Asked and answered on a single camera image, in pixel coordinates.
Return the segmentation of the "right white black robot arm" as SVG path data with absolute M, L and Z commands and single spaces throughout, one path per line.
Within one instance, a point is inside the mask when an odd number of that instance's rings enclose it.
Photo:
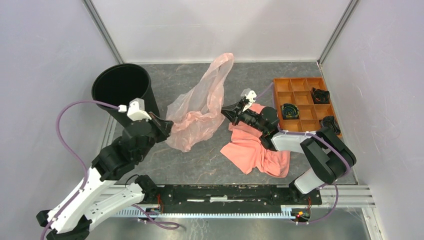
M 312 132 L 282 130 L 277 110 L 264 107 L 259 113 L 247 109 L 247 101 L 224 106 L 221 114 L 233 125 L 239 123 L 260 132 L 259 142 L 274 152 L 290 151 L 304 154 L 310 169 L 289 184 L 289 199 L 302 204 L 309 193 L 331 185 L 350 172 L 357 159 L 344 142 L 328 127 Z

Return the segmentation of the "pink plastic trash bag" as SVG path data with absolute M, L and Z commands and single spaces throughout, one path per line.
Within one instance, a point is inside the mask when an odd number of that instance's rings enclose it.
M 165 143 L 181 152 L 189 152 L 210 139 L 223 123 L 224 83 L 234 65 L 234 55 L 223 53 L 208 67 L 199 82 L 167 106 L 166 119 L 173 121 Z

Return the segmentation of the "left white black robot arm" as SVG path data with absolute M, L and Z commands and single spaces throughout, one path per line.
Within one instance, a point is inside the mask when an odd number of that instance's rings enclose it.
M 105 200 L 98 197 L 141 163 L 157 144 L 165 141 L 174 123 L 149 113 L 147 119 L 132 121 L 110 145 L 104 147 L 86 171 L 81 183 L 55 208 L 42 210 L 37 221 L 41 239 L 84 240 L 101 222 L 134 204 L 153 203 L 157 185 L 148 175 Z

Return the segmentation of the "black plastic trash bin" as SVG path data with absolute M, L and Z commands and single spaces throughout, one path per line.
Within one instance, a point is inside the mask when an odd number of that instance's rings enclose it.
M 91 96 L 95 101 L 113 106 L 127 106 L 139 98 L 144 100 L 146 112 L 160 116 L 151 77 L 140 65 L 124 63 L 106 69 L 93 82 Z

